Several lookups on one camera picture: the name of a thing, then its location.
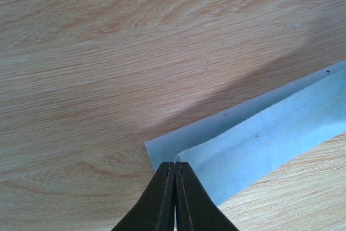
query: black clamp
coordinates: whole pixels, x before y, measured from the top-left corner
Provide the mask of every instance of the black clamp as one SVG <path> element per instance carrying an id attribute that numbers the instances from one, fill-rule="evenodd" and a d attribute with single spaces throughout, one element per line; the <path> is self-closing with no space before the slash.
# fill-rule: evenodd
<path id="1" fill-rule="evenodd" d="M 187 162 L 163 162 L 112 231 L 238 231 L 212 202 Z"/>

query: folded foam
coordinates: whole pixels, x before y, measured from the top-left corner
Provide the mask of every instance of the folded foam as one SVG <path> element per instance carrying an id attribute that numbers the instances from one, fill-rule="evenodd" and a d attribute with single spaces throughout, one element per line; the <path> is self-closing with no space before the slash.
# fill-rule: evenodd
<path id="1" fill-rule="evenodd" d="M 346 62 L 340 62 L 145 145 L 155 169 L 163 161 L 189 162 L 219 205 L 344 131 Z"/>

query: wooden surface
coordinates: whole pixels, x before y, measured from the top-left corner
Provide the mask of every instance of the wooden surface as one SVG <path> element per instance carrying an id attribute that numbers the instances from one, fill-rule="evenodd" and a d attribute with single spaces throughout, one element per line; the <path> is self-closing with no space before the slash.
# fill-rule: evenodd
<path id="1" fill-rule="evenodd" d="M 145 140 L 346 59 L 345 0 L 0 6 L 0 230 L 110 230 L 154 173 Z M 345 146 L 222 210 L 240 230 L 346 230 Z"/>

